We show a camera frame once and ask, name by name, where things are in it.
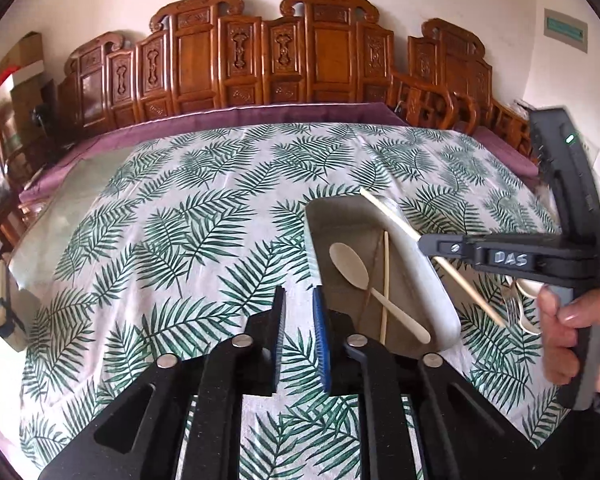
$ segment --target screw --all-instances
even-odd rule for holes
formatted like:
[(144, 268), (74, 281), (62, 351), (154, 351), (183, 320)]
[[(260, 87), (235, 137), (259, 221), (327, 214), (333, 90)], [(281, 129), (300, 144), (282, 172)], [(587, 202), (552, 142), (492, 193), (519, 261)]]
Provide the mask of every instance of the screw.
[(367, 342), (368, 339), (362, 334), (352, 334), (347, 337), (347, 344), (355, 348), (360, 348), (361, 346), (366, 345)]
[(442, 357), (438, 354), (427, 354), (422, 358), (422, 362), (429, 368), (440, 368), (442, 366)]
[(178, 358), (174, 354), (162, 354), (156, 360), (158, 368), (172, 368), (178, 364)]
[(231, 344), (238, 348), (246, 348), (253, 344), (253, 337), (249, 334), (238, 334), (231, 339)]

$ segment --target purple fabric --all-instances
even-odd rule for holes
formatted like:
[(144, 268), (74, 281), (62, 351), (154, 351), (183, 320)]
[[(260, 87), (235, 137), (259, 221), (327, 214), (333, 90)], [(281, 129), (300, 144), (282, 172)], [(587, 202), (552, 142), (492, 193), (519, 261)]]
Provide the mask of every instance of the purple fabric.
[[(454, 130), (464, 131), (466, 123), (456, 123)], [(484, 126), (475, 129), (473, 138), (481, 143), (496, 158), (503, 163), (511, 173), (517, 176), (526, 186), (533, 190), (540, 183), (538, 167), (518, 150), (507, 144), (503, 139)]]
[(23, 203), (43, 200), (54, 193), (69, 171), (85, 158), (119, 148), (128, 148), (151, 139), (161, 139), (213, 128), (235, 128), (254, 124), (359, 123), (406, 126), (384, 103), (275, 105), (210, 110), (135, 124), (84, 140), (37, 182), (20, 193)]

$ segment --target human hand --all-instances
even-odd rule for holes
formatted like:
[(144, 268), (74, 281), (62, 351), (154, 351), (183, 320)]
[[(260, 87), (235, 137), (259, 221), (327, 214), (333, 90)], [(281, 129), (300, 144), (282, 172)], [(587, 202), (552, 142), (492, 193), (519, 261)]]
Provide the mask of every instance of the human hand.
[[(577, 328), (600, 325), (600, 288), (559, 307), (558, 297), (546, 286), (538, 295), (540, 327), (544, 346), (544, 376), (553, 384), (568, 384), (580, 369), (580, 363), (569, 348), (576, 345)], [(596, 383), (600, 392), (600, 374)]]

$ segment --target wall switch plate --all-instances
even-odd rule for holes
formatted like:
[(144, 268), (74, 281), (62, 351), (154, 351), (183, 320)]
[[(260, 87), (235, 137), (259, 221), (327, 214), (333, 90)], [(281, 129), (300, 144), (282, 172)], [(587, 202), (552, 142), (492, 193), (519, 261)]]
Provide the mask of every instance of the wall switch plate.
[(593, 163), (598, 158), (598, 153), (600, 152), (600, 148), (597, 147), (590, 139), (587, 139), (583, 134), (578, 133), (578, 138), (580, 139), (580, 143), (584, 148), (584, 152), (587, 154), (587, 158), (589, 159), (589, 165), (593, 167)]

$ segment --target wooden headboard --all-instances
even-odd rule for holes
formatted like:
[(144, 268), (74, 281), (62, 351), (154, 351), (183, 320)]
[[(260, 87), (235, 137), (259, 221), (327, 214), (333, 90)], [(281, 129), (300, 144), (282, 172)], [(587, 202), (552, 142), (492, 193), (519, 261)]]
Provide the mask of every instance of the wooden headboard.
[[(424, 38), (410, 38), (414, 83), (395, 71), (394, 34), (378, 25), (378, 9), (368, 0), (283, 0), (276, 20), (243, 9), (242, 0), (181, 0), (158, 10), (151, 34), (135, 45), (107, 32), (78, 47), (58, 86), (62, 140), (199, 110), (305, 102), (394, 106), (404, 100), (414, 124), (450, 127), (458, 101), (446, 86), (474, 115), (469, 96), (475, 97), (481, 124), (500, 110), (491, 98), (491, 67), (481, 60), (484, 46), (450, 23), (430, 20)], [(447, 35), (437, 22), (454, 32)], [(456, 54), (448, 43), (456, 37), (476, 46), (464, 66), (440, 55)], [(474, 65), (481, 75), (467, 68)]]
[(422, 24), (422, 38), (410, 36), (409, 73), (445, 86), (462, 101), (479, 106), (479, 123), (494, 131), (525, 156), (531, 155), (528, 122), (501, 105), (491, 93), (491, 65), (475, 34), (440, 18)]

